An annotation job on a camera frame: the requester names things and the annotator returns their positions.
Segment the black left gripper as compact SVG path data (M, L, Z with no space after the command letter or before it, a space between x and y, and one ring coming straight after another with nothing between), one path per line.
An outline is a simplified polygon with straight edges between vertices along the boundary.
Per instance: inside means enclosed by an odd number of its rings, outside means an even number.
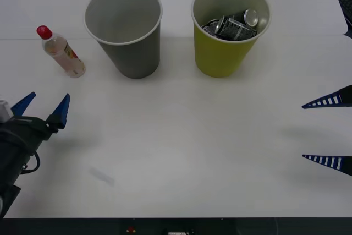
M18 146L27 153L36 152L43 141L65 128L70 105L70 95L66 94L46 122L34 117L20 117L35 96L36 93L31 92L17 102L11 110L18 117L1 124L1 141Z

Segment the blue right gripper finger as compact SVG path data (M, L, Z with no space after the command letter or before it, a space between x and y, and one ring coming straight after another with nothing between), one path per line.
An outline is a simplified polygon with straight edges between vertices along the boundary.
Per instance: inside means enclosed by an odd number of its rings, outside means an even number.
M306 158L307 160L313 161L319 165L323 165L325 167L352 176L351 156L318 156L303 154L302 157Z
M302 108L351 107L351 87L352 85L349 85L334 93L317 98L307 104L302 105Z

